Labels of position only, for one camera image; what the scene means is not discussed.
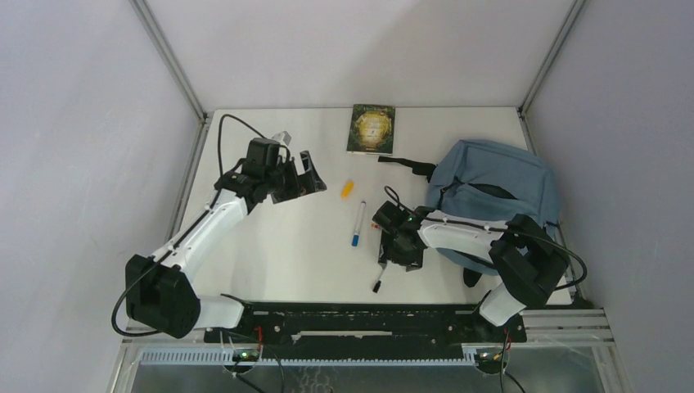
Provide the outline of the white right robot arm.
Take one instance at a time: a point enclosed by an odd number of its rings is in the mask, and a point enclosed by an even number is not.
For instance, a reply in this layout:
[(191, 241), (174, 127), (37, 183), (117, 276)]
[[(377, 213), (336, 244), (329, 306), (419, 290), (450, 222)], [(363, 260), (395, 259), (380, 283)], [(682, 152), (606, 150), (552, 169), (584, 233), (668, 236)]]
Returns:
[(484, 221), (427, 206), (409, 210), (387, 201), (372, 220), (390, 237), (385, 257), (393, 263), (418, 264), (425, 250), (436, 249), (493, 267), (501, 282), (480, 302), (472, 320), (474, 333), (485, 341), (495, 340), (522, 310), (546, 305), (570, 265), (567, 250), (527, 215)]

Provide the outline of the white marker black cap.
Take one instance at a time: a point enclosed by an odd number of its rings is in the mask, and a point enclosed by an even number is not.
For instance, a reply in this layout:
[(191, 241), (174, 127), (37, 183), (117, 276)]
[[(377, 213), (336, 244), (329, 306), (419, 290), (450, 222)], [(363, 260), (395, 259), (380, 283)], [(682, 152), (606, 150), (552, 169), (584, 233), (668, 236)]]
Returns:
[(379, 272), (379, 274), (378, 274), (378, 276), (377, 276), (377, 278), (376, 278), (376, 281), (374, 282), (374, 285), (372, 286), (372, 292), (373, 292), (373, 293), (378, 293), (378, 292), (379, 292), (379, 290), (380, 290), (380, 288), (381, 288), (381, 285), (382, 285), (382, 278), (383, 278), (383, 275), (384, 275), (386, 269), (387, 269), (387, 266), (386, 266), (386, 265), (383, 265), (383, 266), (381, 267), (381, 271)]

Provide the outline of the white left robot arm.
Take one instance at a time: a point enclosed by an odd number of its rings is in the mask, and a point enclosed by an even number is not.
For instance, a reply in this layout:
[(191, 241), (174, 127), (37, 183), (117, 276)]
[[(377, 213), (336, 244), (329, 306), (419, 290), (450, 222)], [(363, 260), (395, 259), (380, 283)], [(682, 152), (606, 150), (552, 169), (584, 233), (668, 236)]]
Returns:
[(222, 239), (266, 199), (278, 204), (326, 188), (308, 151), (293, 157), (277, 140), (252, 139), (246, 157), (220, 175), (212, 197), (190, 224), (149, 256), (130, 258), (117, 304), (130, 319), (148, 326), (151, 335), (183, 338), (196, 329), (224, 328), (236, 341), (250, 339), (256, 321), (244, 312), (243, 302), (197, 295), (196, 274)]

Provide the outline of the blue student backpack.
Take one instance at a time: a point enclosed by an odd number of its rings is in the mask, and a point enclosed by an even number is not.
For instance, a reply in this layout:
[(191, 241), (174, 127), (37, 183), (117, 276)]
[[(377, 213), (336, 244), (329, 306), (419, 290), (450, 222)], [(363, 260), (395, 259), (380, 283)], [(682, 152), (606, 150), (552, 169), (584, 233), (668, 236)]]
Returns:
[(527, 215), (553, 235), (560, 204), (552, 170), (529, 151), (489, 140), (460, 140), (438, 164), (382, 156), (428, 182), (425, 205), (464, 220), (507, 222)]

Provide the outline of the white marker blue cap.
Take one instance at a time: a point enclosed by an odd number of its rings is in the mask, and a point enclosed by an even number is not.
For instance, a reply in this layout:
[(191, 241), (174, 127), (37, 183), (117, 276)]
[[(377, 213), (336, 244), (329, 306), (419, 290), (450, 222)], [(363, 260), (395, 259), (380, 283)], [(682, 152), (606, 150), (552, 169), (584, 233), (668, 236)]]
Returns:
[(358, 205), (358, 213), (357, 213), (355, 224), (354, 224), (353, 236), (352, 236), (352, 240), (351, 240), (351, 246), (352, 247), (357, 247), (359, 244), (360, 233), (362, 230), (366, 210), (367, 210), (367, 202), (361, 201)]

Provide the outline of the yellow highlighter cap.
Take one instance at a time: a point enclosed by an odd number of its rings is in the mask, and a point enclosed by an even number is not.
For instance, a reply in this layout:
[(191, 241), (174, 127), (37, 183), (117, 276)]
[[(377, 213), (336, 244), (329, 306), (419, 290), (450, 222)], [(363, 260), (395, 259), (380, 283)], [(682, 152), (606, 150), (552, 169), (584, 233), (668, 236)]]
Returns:
[(353, 192), (353, 190), (354, 190), (354, 182), (349, 180), (343, 186), (343, 188), (340, 192), (340, 197), (342, 199), (349, 197), (351, 195), (351, 193)]

